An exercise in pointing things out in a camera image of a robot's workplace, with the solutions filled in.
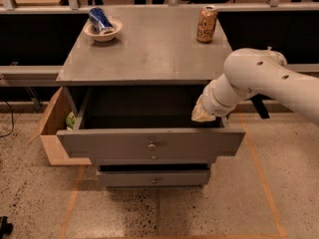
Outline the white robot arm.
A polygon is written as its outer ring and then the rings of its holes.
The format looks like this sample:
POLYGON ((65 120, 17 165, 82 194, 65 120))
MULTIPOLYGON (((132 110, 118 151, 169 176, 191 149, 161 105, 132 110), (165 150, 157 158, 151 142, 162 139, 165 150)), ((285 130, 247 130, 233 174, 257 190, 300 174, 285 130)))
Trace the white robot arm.
POLYGON ((192 111, 197 122, 230 114, 256 95, 270 97, 319 124, 319 79, 290 71, 284 56, 271 50, 238 49, 223 64, 223 74, 203 89, 192 111))

